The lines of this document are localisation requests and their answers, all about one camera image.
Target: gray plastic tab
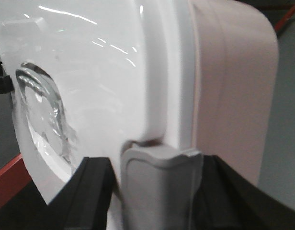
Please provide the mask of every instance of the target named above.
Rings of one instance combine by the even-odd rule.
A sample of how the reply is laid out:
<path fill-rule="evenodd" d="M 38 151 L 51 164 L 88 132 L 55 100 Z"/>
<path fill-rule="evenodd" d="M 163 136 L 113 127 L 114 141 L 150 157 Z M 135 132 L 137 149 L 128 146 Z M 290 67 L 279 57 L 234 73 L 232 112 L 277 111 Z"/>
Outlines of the gray plastic tab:
<path fill-rule="evenodd" d="M 121 166 L 126 230 L 192 229 L 192 201 L 203 166 L 198 150 L 133 147 Z"/>

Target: red metal bar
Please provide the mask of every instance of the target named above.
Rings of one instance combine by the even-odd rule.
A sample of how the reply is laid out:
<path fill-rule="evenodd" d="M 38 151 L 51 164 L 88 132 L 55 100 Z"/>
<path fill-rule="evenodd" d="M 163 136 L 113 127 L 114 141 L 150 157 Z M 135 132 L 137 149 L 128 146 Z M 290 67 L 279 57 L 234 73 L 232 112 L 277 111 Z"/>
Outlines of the red metal bar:
<path fill-rule="evenodd" d="M 295 5 L 293 5 L 290 10 L 284 15 L 283 18 L 275 25 L 274 30 L 276 32 L 279 32 L 283 26 L 286 24 L 286 22 L 294 15 L 295 13 Z"/>
<path fill-rule="evenodd" d="M 0 208 L 21 191 L 31 180 L 21 154 L 0 169 Z"/>

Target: gray wall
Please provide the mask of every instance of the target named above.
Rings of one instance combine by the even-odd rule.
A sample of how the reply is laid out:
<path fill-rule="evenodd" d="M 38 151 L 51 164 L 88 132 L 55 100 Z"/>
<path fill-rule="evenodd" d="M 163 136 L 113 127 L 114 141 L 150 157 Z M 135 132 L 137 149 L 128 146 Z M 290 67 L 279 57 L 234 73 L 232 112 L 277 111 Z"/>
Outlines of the gray wall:
<path fill-rule="evenodd" d="M 9 97 L 9 94 L 0 94 L 0 169 L 20 152 L 14 133 Z"/>

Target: white appliance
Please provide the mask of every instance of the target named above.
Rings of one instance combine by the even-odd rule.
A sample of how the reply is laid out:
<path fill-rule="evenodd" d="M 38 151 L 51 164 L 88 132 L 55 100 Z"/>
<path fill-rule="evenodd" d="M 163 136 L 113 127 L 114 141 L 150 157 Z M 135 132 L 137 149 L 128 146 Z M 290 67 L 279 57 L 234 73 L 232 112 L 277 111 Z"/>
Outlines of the white appliance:
<path fill-rule="evenodd" d="M 0 53 L 20 150 L 47 203 L 82 157 L 109 157 L 118 189 L 107 229 L 122 229 L 121 158 L 142 146 L 163 146 L 155 158 L 216 154 L 256 184 L 278 48 L 251 6 L 0 0 Z"/>

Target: black bracket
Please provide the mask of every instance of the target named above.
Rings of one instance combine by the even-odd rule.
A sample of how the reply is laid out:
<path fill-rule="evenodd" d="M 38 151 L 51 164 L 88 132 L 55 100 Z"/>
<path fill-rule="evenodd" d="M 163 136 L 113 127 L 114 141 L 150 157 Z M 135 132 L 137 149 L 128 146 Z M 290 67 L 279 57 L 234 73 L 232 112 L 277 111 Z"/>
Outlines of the black bracket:
<path fill-rule="evenodd" d="M 26 230 L 105 230 L 115 176 L 108 158 L 84 158 Z"/>
<path fill-rule="evenodd" d="M 218 156 L 204 156 L 193 221 L 196 230 L 295 230 L 295 211 L 250 184 Z"/>
<path fill-rule="evenodd" d="M 14 91 L 13 83 L 9 75 L 0 76 L 0 94 Z"/>

